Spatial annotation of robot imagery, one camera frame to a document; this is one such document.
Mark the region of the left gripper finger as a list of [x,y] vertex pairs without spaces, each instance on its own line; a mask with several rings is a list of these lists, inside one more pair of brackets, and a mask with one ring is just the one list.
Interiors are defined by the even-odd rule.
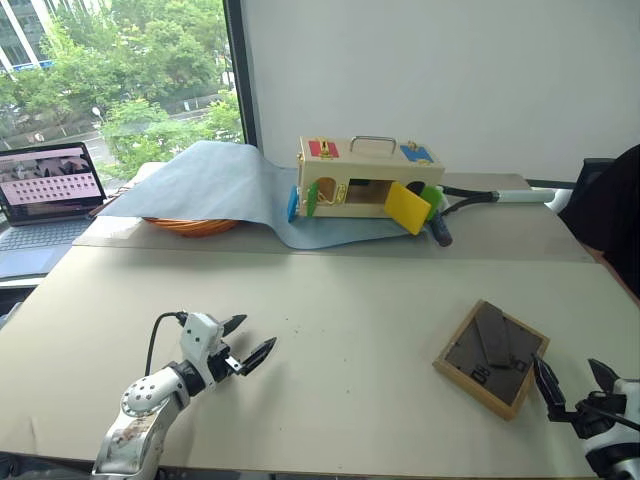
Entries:
[[263,341],[258,347],[256,347],[250,355],[241,362],[239,374],[242,376],[248,376],[258,366],[260,366],[271,353],[276,341],[277,338],[272,337]]
[[222,325],[221,337],[224,338],[236,330],[247,318],[246,314],[236,314],[225,320]]

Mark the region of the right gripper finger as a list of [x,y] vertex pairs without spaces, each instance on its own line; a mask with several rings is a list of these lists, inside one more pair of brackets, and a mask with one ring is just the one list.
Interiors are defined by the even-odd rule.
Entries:
[[560,389],[559,381],[551,367],[537,354],[533,355],[535,382],[547,407],[551,411],[564,411],[565,397]]
[[606,394],[618,392],[616,385],[620,376],[610,366],[595,358],[589,358],[588,364],[601,392]]

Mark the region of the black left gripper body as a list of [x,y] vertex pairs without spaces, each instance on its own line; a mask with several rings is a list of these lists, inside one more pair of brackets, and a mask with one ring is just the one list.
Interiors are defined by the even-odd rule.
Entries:
[[208,356],[207,367],[213,378],[214,386],[230,376],[246,376],[248,374],[244,363],[231,354],[231,347],[226,343],[221,343],[215,352]]

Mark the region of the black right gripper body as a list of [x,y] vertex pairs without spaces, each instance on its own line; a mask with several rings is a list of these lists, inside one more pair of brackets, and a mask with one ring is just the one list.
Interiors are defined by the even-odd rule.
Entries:
[[616,424],[628,426],[624,417],[626,403],[624,394],[591,392],[576,404],[575,411],[548,409],[548,418],[552,422],[571,424],[577,437],[586,440],[609,431]]

